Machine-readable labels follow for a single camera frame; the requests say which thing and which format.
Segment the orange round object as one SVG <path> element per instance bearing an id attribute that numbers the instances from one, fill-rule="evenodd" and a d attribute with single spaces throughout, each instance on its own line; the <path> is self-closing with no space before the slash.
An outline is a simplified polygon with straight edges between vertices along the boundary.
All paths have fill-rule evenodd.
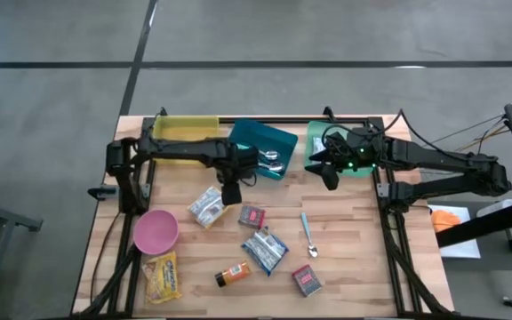
<path id="1" fill-rule="evenodd" d="M 461 220 L 457 215 L 444 210 L 434 210 L 430 217 L 436 233 L 461 224 Z"/>

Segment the yellow Maruchan ramen packet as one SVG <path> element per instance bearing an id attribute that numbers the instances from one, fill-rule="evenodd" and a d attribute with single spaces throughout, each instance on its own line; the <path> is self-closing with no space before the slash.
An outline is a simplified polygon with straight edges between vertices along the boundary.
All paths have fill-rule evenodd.
<path id="1" fill-rule="evenodd" d="M 148 303 L 161 304 L 181 297 L 175 251 L 148 260 L 141 269 L 147 279 Z"/>

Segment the yellow translucent plastic bin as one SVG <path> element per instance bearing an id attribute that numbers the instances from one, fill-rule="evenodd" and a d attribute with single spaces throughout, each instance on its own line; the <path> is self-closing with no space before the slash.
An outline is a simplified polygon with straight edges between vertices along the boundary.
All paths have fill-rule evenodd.
<path id="1" fill-rule="evenodd" d="M 203 140 L 218 137 L 216 116 L 158 116 L 152 136 L 158 140 Z"/>

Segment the pink plastic bowl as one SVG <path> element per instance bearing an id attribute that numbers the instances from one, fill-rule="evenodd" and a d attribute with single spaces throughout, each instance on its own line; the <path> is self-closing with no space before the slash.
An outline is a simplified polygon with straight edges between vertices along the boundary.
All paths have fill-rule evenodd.
<path id="1" fill-rule="evenodd" d="M 148 255 L 169 251 L 177 241 L 179 223 L 175 216 L 164 210 L 144 213 L 133 228 L 133 242 Z"/>

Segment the red patterned card box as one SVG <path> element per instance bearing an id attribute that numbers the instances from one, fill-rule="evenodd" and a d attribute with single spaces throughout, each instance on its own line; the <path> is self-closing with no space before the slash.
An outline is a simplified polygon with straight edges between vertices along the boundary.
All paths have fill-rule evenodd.
<path id="1" fill-rule="evenodd" d="M 304 297 L 309 297 L 322 289 L 322 284 L 310 265 L 304 265 L 294 271 L 292 278 Z"/>
<path id="2" fill-rule="evenodd" d="M 238 223 L 246 227 L 262 228 L 266 211 L 255 206 L 244 205 L 240 211 Z"/>

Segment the blue plastic bin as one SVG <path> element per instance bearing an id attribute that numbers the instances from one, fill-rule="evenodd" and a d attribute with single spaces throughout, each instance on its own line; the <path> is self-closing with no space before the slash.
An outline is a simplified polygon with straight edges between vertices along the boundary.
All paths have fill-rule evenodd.
<path id="1" fill-rule="evenodd" d="M 259 162 L 282 163 L 284 165 L 282 172 L 270 172 L 263 168 L 256 170 L 256 173 L 272 180 L 281 180 L 284 177 L 298 142 L 298 137 L 295 134 L 248 119 L 235 121 L 228 137 L 240 148 L 255 147 L 258 149 Z M 275 161 L 267 160 L 260 154 L 260 150 L 275 150 L 280 154 L 280 157 Z"/>

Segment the orange spice bottle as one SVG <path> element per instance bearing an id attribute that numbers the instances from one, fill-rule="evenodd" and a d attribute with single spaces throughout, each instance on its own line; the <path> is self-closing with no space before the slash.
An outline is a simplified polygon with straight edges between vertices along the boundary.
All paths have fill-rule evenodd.
<path id="1" fill-rule="evenodd" d="M 248 277 L 251 273 L 248 263 L 244 261 L 216 274 L 215 281 L 219 287 L 224 287 Z"/>

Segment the silver spoon with pale-blue handle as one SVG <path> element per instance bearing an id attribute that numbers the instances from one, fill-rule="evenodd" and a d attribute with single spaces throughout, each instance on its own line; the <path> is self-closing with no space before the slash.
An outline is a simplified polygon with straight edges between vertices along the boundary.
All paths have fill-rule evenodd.
<path id="1" fill-rule="evenodd" d="M 313 244 L 313 241 L 311 238 L 307 214 L 303 212 L 300 215 L 300 218 L 301 218 L 302 225 L 304 227 L 306 237 L 308 239 L 308 254 L 312 258 L 316 258 L 318 256 L 318 250 L 317 250 L 316 246 Z"/>

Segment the blue ramen packet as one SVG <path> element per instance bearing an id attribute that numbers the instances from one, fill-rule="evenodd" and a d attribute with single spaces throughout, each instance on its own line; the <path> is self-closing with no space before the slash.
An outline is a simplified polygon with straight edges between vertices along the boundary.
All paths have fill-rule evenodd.
<path id="1" fill-rule="evenodd" d="M 260 266 L 267 276 L 271 276 L 289 251 L 287 245 L 271 233 L 268 227 L 256 231 L 252 237 L 242 243 L 241 248 Z"/>

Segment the green translucent plastic bin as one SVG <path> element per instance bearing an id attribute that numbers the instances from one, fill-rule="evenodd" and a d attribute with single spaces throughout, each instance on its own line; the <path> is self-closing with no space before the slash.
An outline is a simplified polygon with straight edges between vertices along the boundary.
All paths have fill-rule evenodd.
<path id="1" fill-rule="evenodd" d="M 305 149 L 305 155 L 304 155 L 304 165 L 310 164 L 308 157 L 313 155 L 313 138 L 314 137 L 321 137 L 325 131 L 326 128 L 330 126 L 329 123 L 326 122 L 319 122 L 319 121 L 310 121 L 308 123 L 308 130 L 307 130 L 307 142 L 306 142 L 306 149 Z M 365 168 L 359 168 L 356 171 L 353 171 L 352 169 L 346 169 L 340 173 L 341 176 L 349 176 L 349 177 L 356 177 L 356 178 L 363 178 L 366 176 L 369 176 L 373 171 L 373 167 L 365 167 Z"/>

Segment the ramen packet with yellow edge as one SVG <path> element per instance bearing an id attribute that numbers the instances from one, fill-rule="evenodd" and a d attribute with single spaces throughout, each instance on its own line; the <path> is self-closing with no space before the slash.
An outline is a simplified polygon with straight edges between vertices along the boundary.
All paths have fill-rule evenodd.
<path id="1" fill-rule="evenodd" d="M 222 203 L 221 192 L 216 187 L 209 187 L 188 207 L 196 222 L 208 229 L 217 221 L 228 207 Z"/>

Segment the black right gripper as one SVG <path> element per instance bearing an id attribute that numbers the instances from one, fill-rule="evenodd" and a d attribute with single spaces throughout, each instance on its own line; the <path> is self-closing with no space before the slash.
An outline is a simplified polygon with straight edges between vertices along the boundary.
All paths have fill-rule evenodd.
<path id="1" fill-rule="evenodd" d="M 383 165 L 384 134 L 364 128 L 328 128 L 324 131 L 324 150 L 308 157 L 305 170 L 321 173 L 328 190 L 339 186 L 337 172 L 357 172 Z"/>

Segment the white paper sheet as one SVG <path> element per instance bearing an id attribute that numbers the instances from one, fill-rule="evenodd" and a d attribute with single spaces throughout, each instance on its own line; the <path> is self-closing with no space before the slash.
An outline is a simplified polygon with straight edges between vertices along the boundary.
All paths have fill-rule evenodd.
<path id="1" fill-rule="evenodd" d="M 469 211 L 466 207 L 434 205 L 429 206 L 433 212 L 443 211 L 456 216 L 460 222 L 470 220 Z M 476 240 L 468 240 L 459 244 L 445 246 L 440 249 L 443 258 L 480 259 L 481 254 Z"/>

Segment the white plastic container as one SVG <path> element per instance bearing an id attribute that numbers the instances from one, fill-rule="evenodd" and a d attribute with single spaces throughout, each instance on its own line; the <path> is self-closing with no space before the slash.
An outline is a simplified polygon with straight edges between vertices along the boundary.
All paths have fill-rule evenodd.
<path id="1" fill-rule="evenodd" d="M 506 199 L 499 202 L 496 202 L 494 204 L 488 205 L 480 210 L 477 211 L 476 216 L 477 218 L 481 218 L 485 215 L 491 214 L 493 212 L 497 212 L 506 208 L 509 208 L 512 206 L 512 199 Z"/>

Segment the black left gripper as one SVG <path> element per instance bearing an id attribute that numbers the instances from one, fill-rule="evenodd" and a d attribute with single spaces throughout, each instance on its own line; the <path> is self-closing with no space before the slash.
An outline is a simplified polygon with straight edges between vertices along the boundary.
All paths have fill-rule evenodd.
<path id="1" fill-rule="evenodd" d="M 223 157 L 213 161 L 217 180 L 224 183 L 221 186 L 221 200 L 224 205 L 239 204 L 242 194 L 237 182 L 250 179 L 255 174 L 259 167 L 259 151 L 255 147 L 239 148 L 237 144 L 226 147 L 225 151 Z"/>

